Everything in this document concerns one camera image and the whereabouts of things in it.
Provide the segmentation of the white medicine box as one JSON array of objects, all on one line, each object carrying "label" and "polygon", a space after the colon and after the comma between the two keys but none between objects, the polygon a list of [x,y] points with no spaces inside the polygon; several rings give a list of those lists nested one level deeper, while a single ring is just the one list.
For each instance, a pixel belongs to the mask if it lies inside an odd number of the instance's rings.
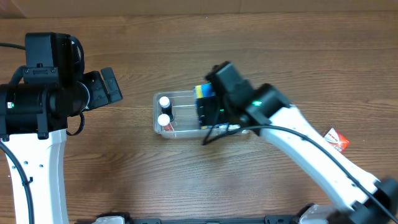
[{"label": "white medicine box", "polygon": [[232,130],[235,130],[235,129],[239,129],[240,125],[225,123],[225,124],[218,124],[217,128],[220,129],[220,130],[232,131]]}]

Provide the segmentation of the blue yellow VapoDrops box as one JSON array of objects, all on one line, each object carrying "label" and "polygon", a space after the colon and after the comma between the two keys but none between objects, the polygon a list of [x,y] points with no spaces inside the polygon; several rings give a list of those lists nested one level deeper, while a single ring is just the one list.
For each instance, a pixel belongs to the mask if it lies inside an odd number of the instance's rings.
[{"label": "blue yellow VapoDrops box", "polygon": [[206,97],[215,96],[215,93],[209,83],[195,86],[193,92],[195,97],[195,103],[197,98],[206,98]]}]

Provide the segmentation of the dark bottle white cap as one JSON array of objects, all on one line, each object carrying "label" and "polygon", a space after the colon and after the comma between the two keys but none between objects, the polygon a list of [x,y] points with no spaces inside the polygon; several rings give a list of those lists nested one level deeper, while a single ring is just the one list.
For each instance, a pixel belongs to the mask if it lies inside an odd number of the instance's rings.
[{"label": "dark bottle white cap", "polygon": [[159,105],[161,107],[162,110],[162,114],[167,114],[170,118],[171,121],[174,120],[174,114],[172,112],[172,102],[171,100],[166,97],[166,96],[162,96],[159,99]]}]

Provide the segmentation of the orange tablet tube white cap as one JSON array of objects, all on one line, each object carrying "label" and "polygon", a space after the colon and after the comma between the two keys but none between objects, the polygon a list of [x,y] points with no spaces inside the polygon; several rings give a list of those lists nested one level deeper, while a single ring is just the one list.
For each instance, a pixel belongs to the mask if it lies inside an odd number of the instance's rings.
[{"label": "orange tablet tube white cap", "polygon": [[157,122],[165,131],[174,131],[169,115],[160,114],[157,118]]}]

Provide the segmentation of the red sachet packet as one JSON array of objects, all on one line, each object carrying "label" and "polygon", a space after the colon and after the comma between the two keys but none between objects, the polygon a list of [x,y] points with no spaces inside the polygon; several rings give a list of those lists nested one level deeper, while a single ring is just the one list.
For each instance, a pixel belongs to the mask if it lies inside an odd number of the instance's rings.
[{"label": "red sachet packet", "polygon": [[323,138],[340,153],[350,145],[350,141],[335,128],[331,128]]}]

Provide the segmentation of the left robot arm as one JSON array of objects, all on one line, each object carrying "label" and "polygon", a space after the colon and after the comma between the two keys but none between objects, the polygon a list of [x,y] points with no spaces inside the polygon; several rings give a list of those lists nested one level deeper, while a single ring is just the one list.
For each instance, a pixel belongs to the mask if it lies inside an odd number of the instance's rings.
[{"label": "left robot arm", "polygon": [[85,72],[71,35],[28,33],[26,63],[1,85],[1,150],[9,165],[16,222],[68,223],[64,152],[68,119],[122,99],[109,67]]}]

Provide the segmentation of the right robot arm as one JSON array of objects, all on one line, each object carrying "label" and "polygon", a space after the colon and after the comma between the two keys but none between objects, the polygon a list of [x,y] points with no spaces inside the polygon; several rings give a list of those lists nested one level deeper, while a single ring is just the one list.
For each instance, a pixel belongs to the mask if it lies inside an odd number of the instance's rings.
[{"label": "right robot arm", "polygon": [[370,224],[397,222],[397,181],[379,180],[330,145],[276,87],[254,89],[225,61],[206,75],[216,112],[241,130],[252,130],[278,147],[326,193],[330,206],[311,205],[292,223]]}]

